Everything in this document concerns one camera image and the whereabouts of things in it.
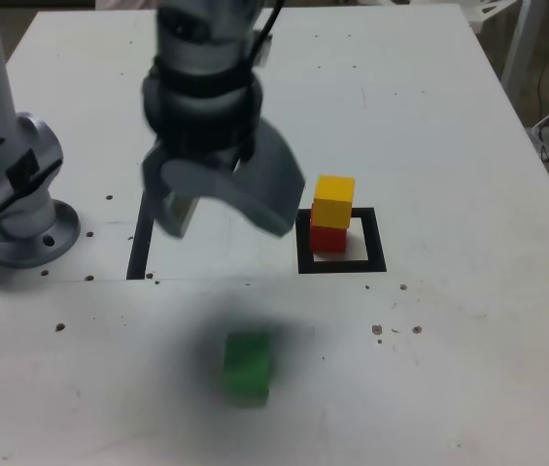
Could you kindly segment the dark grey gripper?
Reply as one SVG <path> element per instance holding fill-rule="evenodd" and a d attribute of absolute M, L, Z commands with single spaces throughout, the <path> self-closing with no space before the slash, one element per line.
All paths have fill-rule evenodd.
<path fill-rule="evenodd" d="M 226 203 L 255 227 L 283 237 L 292 229 L 305 187 L 292 150 L 267 120 L 252 141 L 223 149 L 164 141 L 142 164 L 146 204 L 158 225 L 183 239 L 202 198 Z"/>

